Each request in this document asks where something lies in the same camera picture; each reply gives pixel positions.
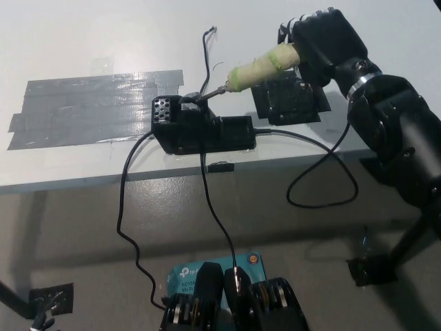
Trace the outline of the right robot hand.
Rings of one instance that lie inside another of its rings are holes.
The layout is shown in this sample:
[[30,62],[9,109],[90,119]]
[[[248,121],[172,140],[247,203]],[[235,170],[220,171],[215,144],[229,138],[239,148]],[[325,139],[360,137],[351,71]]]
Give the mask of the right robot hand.
[[324,87],[334,80],[343,95],[362,77],[381,73],[357,32],[335,8],[282,23],[278,43],[284,42],[293,44],[299,54],[305,81]]

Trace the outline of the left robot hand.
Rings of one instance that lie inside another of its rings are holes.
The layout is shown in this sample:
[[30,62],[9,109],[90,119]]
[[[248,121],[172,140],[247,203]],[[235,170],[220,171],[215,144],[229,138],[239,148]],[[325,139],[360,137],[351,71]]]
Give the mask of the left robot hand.
[[29,327],[29,331],[45,331],[54,325],[54,317],[48,316],[47,311],[39,311]]

